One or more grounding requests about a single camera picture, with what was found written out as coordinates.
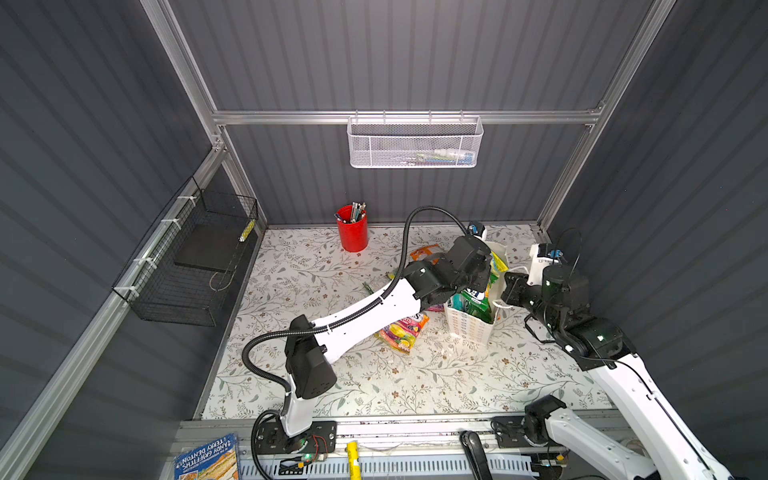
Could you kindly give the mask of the white printed paper bag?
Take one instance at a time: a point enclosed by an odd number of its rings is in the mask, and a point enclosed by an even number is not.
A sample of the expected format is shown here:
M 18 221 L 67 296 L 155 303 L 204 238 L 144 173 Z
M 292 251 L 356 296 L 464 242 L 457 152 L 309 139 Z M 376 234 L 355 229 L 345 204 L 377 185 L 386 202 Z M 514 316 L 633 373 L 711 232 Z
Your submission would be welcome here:
M 449 332 L 453 337 L 486 345 L 501 320 L 502 310 L 508 306 L 501 301 L 505 289 L 504 273 L 515 270 L 526 272 L 527 268 L 507 259 L 505 245 L 493 241 L 487 243 L 492 251 L 490 277 L 483 292 L 464 290 L 453 295 L 444 304 L 444 313 Z

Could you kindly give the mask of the green yellow Fox's packet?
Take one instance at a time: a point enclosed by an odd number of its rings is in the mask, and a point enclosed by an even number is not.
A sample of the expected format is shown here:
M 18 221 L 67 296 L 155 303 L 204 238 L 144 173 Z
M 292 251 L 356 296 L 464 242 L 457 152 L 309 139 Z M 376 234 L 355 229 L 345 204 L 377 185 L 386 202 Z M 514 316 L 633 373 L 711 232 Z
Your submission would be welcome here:
M 499 287 L 503 287 L 504 274 L 508 270 L 506 262 L 494 251 L 491 252 L 490 276 L 486 288 L 486 297 L 491 300 L 496 295 Z

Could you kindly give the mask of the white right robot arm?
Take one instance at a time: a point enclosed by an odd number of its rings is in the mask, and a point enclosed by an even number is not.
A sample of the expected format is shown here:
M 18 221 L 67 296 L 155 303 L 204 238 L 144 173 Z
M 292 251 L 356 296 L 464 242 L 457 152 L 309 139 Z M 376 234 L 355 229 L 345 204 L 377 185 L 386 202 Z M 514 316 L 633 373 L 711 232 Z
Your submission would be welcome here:
M 612 321 L 590 311 L 589 285 L 560 263 L 538 278 L 508 271 L 501 301 L 527 310 L 554 344 L 608 396 L 646 452 L 613 441 L 552 395 L 525 408 L 525 440 L 555 443 L 590 463 L 607 479 L 729 479 L 727 467 L 711 454 L 665 398 L 634 345 Z

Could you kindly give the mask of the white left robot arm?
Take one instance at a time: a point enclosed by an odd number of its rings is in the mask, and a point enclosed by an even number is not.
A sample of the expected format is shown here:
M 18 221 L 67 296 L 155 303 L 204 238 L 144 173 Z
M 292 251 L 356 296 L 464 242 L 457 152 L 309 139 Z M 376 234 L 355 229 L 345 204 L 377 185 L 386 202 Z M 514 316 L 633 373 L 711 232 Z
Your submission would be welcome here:
M 449 217 L 461 235 L 434 260 L 412 260 L 408 254 L 410 227 L 414 218 L 426 211 Z M 259 414 L 254 427 L 274 426 L 279 452 L 301 451 L 311 436 L 315 399 L 336 384 L 333 364 L 348 350 L 384 327 L 443 304 L 466 289 L 486 289 L 492 259 L 486 237 L 486 228 L 479 221 L 465 225 L 441 207 L 418 207 L 406 218 L 397 270 L 384 288 L 335 314 L 316 320 L 299 315 L 287 329 L 249 340 L 241 353 L 243 365 L 284 390 L 282 407 Z M 280 338 L 286 340 L 287 378 L 258 367 L 251 359 L 255 347 Z

